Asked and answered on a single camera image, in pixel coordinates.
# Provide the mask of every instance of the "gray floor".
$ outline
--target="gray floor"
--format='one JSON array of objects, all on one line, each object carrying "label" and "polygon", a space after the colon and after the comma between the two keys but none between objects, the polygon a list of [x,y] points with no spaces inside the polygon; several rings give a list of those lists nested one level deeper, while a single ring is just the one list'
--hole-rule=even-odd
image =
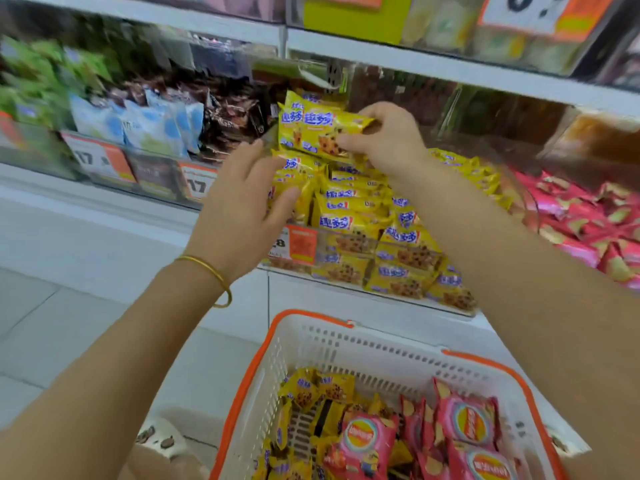
[{"label": "gray floor", "polygon": [[[125,308],[0,269],[0,428]],[[223,421],[257,350],[257,344],[197,328],[156,396],[152,410],[191,438],[194,452],[209,467]]]}]

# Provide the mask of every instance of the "white plastic basket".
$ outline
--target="white plastic basket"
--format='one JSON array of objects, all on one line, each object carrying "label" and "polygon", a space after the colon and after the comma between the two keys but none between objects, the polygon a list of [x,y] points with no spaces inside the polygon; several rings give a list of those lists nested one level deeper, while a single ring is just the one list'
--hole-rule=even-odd
[{"label": "white plastic basket", "polygon": [[[562,480],[563,469],[546,434],[526,382],[507,367],[476,356],[364,328],[352,322],[302,310],[286,310],[271,324],[236,394],[209,480],[248,480],[260,456],[287,371],[313,366],[353,374],[356,389],[379,392],[393,404],[397,396],[435,402],[437,376],[461,394],[495,395],[508,456],[519,459],[520,480]],[[292,444],[308,456],[308,427],[314,411],[294,414]]]}]

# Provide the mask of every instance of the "bracelet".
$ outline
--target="bracelet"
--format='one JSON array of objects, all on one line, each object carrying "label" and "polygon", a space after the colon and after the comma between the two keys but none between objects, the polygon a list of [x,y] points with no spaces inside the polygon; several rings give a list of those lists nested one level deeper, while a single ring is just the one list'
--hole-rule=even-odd
[{"label": "bracelet", "polygon": [[227,284],[227,281],[222,277],[222,274],[220,274],[220,272],[218,272],[218,270],[216,268],[214,268],[212,265],[210,265],[208,262],[200,259],[200,258],[196,258],[196,256],[189,256],[188,254],[183,254],[181,256],[178,256],[176,259],[176,261],[180,261],[180,260],[184,260],[184,261],[193,261],[198,263],[199,265],[203,266],[204,268],[208,269],[209,272],[211,274],[213,274],[218,281],[220,282],[220,285],[222,286],[222,288],[224,288],[224,290],[227,292],[227,302],[224,305],[216,305],[215,303],[213,304],[213,308],[226,308],[229,305],[231,305],[231,302],[233,301],[233,296],[231,295],[231,288],[229,288],[229,285]]}]

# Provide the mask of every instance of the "finger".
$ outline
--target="finger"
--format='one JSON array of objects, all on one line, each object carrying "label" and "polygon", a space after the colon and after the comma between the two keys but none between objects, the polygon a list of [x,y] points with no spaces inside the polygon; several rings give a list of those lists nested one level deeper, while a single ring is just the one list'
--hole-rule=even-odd
[{"label": "finger", "polygon": [[258,160],[252,167],[249,176],[246,178],[251,192],[266,198],[273,182],[276,171],[286,165],[287,161],[281,157],[267,157]]},{"label": "finger", "polygon": [[242,179],[247,178],[253,164],[261,158],[263,149],[264,144],[261,139],[255,140],[252,144],[240,143],[236,151],[227,157],[228,172]]},{"label": "finger", "polygon": [[269,215],[264,220],[270,242],[275,242],[280,235],[284,224],[291,217],[298,197],[300,197],[300,189],[298,187],[289,187],[274,202]]},{"label": "finger", "polygon": [[373,135],[366,134],[339,134],[335,138],[335,142],[348,152],[355,153],[370,153],[372,149],[372,138]]},{"label": "finger", "polygon": [[367,106],[363,110],[361,110],[358,114],[364,116],[365,118],[375,118],[379,120],[381,123],[384,123],[385,120],[389,117],[391,111],[396,107],[395,104],[389,101],[380,101],[377,103],[373,103],[370,106]]}]

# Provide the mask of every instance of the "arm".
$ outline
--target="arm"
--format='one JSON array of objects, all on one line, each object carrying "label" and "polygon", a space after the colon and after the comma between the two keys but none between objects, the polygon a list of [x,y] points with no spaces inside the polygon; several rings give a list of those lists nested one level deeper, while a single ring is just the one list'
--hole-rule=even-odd
[{"label": "arm", "polygon": [[[266,195],[283,159],[241,145],[209,191],[185,253],[233,282],[267,255],[297,189],[267,218]],[[177,261],[14,421],[2,437],[0,478],[114,480],[166,373],[222,293],[208,270]]]},{"label": "arm", "polygon": [[430,158],[409,113],[389,103],[363,112],[382,122],[380,131],[339,144],[367,153],[412,202],[520,366],[591,446],[593,461],[575,480],[635,478],[637,296]]}]

